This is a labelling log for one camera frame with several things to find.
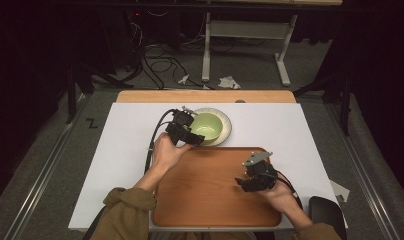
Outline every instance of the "table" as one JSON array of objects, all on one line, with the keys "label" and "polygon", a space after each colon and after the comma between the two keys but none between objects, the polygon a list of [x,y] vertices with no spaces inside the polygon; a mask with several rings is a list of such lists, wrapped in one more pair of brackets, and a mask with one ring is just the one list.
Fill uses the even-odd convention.
[{"label": "table", "polygon": [[[302,109],[291,92],[132,90],[121,92],[111,108],[71,218],[70,229],[86,230],[103,206],[102,200],[110,189],[131,187],[140,179],[144,169],[145,148],[160,115],[164,109],[181,107],[183,104],[194,109],[215,106],[225,111],[232,120],[233,131],[222,144],[224,147],[261,147],[267,151],[274,148],[274,166],[283,171],[293,183],[305,209],[309,198],[314,195],[336,202]],[[249,126],[253,117],[262,121]],[[291,228],[291,223],[285,217],[274,228],[160,227],[150,223],[151,231],[268,231]]]},{"label": "table", "polygon": [[[291,4],[291,5],[341,5],[342,0],[213,0],[215,2],[246,2],[246,3],[270,3],[270,4]],[[297,15],[292,15],[288,23],[266,23],[246,21],[224,21],[211,20],[211,13],[206,13],[205,24],[205,51],[202,64],[202,81],[209,81],[211,54],[211,36],[236,37],[236,38],[258,38],[258,39],[281,39],[282,47],[280,53],[275,53],[275,63],[283,86],[290,86],[289,76],[284,57],[295,28]]]}]

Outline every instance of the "white tabletop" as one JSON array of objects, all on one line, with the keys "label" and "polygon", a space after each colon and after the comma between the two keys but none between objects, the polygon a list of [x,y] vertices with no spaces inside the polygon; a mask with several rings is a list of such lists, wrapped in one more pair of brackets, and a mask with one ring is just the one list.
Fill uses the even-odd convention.
[{"label": "white tabletop", "polygon": [[[336,202],[302,108],[297,103],[114,103],[72,215],[70,229],[87,230],[112,188],[132,187],[143,176],[147,148],[156,124],[167,110],[181,110],[183,105],[194,110],[216,108],[230,118],[231,135],[220,146],[261,147],[272,151],[270,160],[274,168],[292,182],[305,210],[312,196]],[[171,115],[165,118],[165,121],[169,120],[172,120]],[[153,224],[150,227],[162,230]],[[289,228],[292,225],[285,217],[276,227]]]}]

